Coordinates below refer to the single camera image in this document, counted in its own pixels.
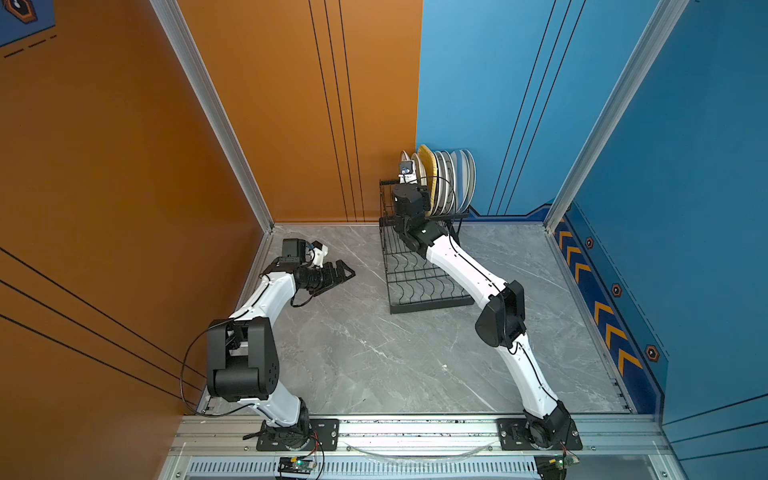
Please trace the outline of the red green rimmed plate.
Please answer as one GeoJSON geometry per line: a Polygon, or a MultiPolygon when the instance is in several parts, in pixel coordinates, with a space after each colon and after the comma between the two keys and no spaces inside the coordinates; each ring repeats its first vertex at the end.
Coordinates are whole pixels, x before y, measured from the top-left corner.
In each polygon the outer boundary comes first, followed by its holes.
{"type": "Polygon", "coordinates": [[[445,187],[446,187],[446,189],[445,189],[445,205],[444,205],[444,209],[443,209],[442,215],[447,215],[448,213],[447,213],[447,208],[446,208],[446,197],[447,197],[447,193],[448,193],[448,190],[447,190],[448,182],[447,182],[446,176],[445,176],[445,174],[447,173],[445,159],[444,159],[444,165],[445,165],[444,180],[445,180],[445,187]]]}

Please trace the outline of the white plate red characters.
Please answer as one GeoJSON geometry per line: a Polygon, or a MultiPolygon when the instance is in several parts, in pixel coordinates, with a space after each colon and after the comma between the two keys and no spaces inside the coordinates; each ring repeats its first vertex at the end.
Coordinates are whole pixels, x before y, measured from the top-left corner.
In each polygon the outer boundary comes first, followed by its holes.
{"type": "Polygon", "coordinates": [[[441,215],[443,213],[444,205],[445,205],[445,180],[444,180],[444,173],[445,173],[445,165],[444,165],[444,159],[442,157],[442,154],[439,151],[433,152],[435,156],[435,162],[436,162],[436,173],[435,173],[435,204],[433,208],[433,214],[434,215],[441,215]]]}

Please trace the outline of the green cloud pattern plate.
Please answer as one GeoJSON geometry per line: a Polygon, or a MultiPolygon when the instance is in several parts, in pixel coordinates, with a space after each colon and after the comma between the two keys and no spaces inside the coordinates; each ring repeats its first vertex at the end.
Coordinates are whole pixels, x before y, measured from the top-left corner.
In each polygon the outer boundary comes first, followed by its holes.
{"type": "Polygon", "coordinates": [[[446,197],[446,208],[448,214],[455,214],[457,207],[458,207],[458,200],[457,200],[457,187],[456,187],[456,160],[455,156],[447,151],[442,152],[443,157],[445,159],[446,163],[446,170],[447,173],[445,174],[446,180],[448,182],[447,186],[447,197],[446,197]]]}

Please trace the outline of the yellow woven square plate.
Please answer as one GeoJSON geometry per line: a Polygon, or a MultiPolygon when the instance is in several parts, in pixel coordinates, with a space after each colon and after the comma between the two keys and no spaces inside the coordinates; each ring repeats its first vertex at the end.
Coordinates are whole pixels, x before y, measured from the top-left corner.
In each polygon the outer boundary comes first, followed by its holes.
{"type": "Polygon", "coordinates": [[[437,187],[437,161],[434,152],[425,144],[417,149],[417,155],[424,167],[425,179],[429,188],[429,198],[433,202],[437,187]]]}

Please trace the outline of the blue striped plate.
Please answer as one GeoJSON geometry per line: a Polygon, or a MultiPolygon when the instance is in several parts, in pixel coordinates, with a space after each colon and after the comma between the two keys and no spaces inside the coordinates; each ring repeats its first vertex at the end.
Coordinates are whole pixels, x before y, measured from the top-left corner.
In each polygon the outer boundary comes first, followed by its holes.
{"type": "Polygon", "coordinates": [[[476,163],[474,160],[474,157],[472,153],[469,150],[463,149],[462,154],[464,155],[464,158],[466,160],[466,179],[467,179],[467,188],[466,188],[466,195],[465,195],[465,212],[468,212],[471,206],[471,202],[474,197],[475,189],[476,189],[476,163]]]}
{"type": "Polygon", "coordinates": [[[462,150],[454,150],[451,157],[455,161],[456,212],[462,213],[468,190],[468,167],[462,150]]]}

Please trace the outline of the cream floral plate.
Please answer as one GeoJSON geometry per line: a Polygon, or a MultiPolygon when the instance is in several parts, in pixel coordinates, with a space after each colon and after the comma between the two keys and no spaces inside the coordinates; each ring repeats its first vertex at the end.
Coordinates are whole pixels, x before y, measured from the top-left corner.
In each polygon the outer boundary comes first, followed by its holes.
{"type": "Polygon", "coordinates": [[[415,172],[415,175],[417,177],[418,183],[421,186],[427,186],[428,185],[428,181],[427,181],[427,178],[426,178],[426,169],[425,169],[424,164],[423,164],[422,160],[420,159],[419,155],[417,153],[413,153],[411,155],[411,160],[413,162],[414,172],[415,172]]]}

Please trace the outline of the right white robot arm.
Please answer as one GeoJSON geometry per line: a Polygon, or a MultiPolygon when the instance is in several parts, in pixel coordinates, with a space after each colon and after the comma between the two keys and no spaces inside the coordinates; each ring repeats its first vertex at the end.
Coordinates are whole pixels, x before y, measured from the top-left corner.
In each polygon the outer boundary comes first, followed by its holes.
{"type": "Polygon", "coordinates": [[[401,241],[442,269],[462,287],[480,309],[478,337],[502,356],[521,396],[532,435],[546,448],[568,434],[571,415],[547,383],[532,351],[525,325],[522,284],[507,282],[464,251],[449,231],[426,214],[425,199],[416,184],[392,188],[394,229],[401,241]]]}

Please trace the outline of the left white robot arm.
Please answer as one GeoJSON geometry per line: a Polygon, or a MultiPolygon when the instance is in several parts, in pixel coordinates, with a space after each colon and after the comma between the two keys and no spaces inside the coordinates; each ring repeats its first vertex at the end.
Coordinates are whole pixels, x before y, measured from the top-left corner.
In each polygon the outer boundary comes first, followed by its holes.
{"type": "Polygon", "coordinates": [[[328,261],[328,247],[288,238],[281,255],[269,263],[244,305],[207,329],[207,391],[213,398],[261,414],[266,426],[280,431],[309,429],[306,403],[280,381],[274,324],[284,307],[301,308],[308,300],[346,283],[356,272],[342,260],[328,261]]]}

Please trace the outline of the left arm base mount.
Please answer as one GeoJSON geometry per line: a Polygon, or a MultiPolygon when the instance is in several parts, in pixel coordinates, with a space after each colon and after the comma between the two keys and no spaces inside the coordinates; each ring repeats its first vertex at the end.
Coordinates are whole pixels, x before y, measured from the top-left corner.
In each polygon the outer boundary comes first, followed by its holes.
{"type": "Polygon", "coordinates": [[[309,452],[316,447],[324,452],[337,449],[340,421],[336,418],[300,420],[291,427],[271,427],[263,423],[256,449],[260,452],[309,452]]]}

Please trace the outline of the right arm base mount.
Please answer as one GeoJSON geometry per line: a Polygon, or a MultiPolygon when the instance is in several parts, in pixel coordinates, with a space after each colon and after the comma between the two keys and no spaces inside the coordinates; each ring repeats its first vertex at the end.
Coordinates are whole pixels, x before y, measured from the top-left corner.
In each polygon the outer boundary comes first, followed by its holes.
{"type": "Polygon", "coordinates": [[[496,420],[498,439],[503,451],[581,451],[583,443],[576,422],[571,419],[567,427],[556,433],[547,446],[538,445],[529,431],[525,418],[502,417],[496,420]]]}

